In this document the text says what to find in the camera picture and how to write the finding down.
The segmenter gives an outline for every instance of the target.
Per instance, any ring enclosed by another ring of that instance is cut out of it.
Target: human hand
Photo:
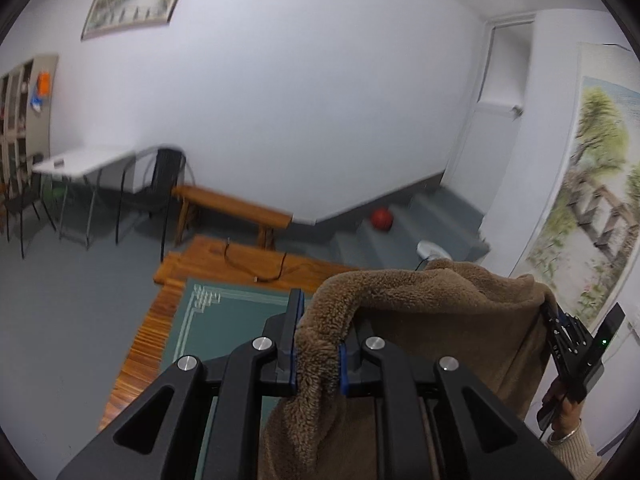
[[[551,383],[549,390],[542,398],[542,402],[549,402],[552,398],[556,398],[562,402],[562,406],[551,422],[551,428],[554,430],[551,439],[559,440],[576,430],[580,425],[580,414],[584,401],[574,402],[566,397],[566,387],[560,381],[560,377],[556,377]]]

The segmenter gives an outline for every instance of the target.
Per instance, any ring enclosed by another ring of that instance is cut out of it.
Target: metal bolt
[[[183,372],[188,372],[195,368],[196,364],[198,364],[198,360],[192,355],[183,355],[178,359],[178,368]]]
[[[271,339],[269,339],[268,337],[257,337],[253,342],[254,348],[256,350],[268,350],[269,348],[271,348],[272,344],[273,342],[271,342]]]
[[[440,368],[442,368],[443,370],[446,370],[447,372],[452,372],[454,370],[457,370],[458,367],[460,366],[460,363],[458,362],[458,360],[455,357],[451,357],[449,355],[445,355],[444,357],[441,357],[440,361],[438,361],[438,364],[440,365]]]
[[[367,345],[369,350],[380,350],[385,347],[385,340],[377,335],[373,335],[371,337],[367,337],[364,344]]]

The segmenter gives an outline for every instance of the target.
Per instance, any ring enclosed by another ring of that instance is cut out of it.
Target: red ball
[[[386,207],[381,207],[371,213],[371,225],[380,231],[389,231],[393,223],[394,216]]]

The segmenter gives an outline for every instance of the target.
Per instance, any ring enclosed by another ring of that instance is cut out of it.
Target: brown fleece blanket
[[[373,401],[338,393],[338,351],[354,313],[407,353],[464,363],[524,418],[548,359],[539,316],[548,287],[466,262],[422,272],[371,270],[326,280],[295,336],[298,394],[271,412],[260,440],[262,480],[376,478]]]

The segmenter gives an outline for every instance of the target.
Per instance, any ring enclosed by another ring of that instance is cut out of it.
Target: landscape painting
[[[178,0],[94,0],[82,39],[123,28],[169,23]]]
[[[554,203],[512,276],[533,274],[587,327],[614,301],[638,250],[640,65],[615,45],[581,46],[570,156]]]

